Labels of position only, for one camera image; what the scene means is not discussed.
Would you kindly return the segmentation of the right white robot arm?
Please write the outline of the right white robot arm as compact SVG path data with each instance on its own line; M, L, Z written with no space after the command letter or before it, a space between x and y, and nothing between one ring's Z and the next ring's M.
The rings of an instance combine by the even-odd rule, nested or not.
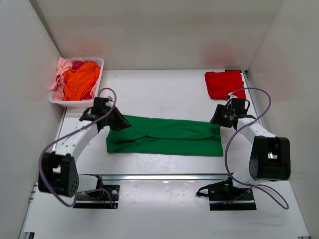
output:
M290 141L258 124L256 118L248 114L249 106L248 100L230 99L225 105L217 105L210 121L218 126L234 128L252 144L249 163L244 170L230 173L226 180L209 186L211 200L233 200L249 189L261 188L266 181L286 181L290 177Z

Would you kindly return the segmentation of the green t shirt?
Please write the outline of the green t shirt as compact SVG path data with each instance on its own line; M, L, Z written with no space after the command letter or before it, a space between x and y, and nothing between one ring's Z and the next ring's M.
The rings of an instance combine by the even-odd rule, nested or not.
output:
M220 126L203 121L125 115L131 127L110 130L108 153L222 157Z

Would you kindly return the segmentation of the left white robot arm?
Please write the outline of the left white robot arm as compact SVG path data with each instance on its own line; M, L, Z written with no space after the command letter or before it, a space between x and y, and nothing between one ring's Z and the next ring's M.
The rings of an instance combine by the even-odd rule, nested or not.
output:
M64 136L54 150L41 157L39 190L69 198L79 192L88 193L92 198L101 197L104 194L102 178L79 174L76 162L89 142L105 127L121 131L131 124L112 99L96 97L93 106L83 112L74 130Z

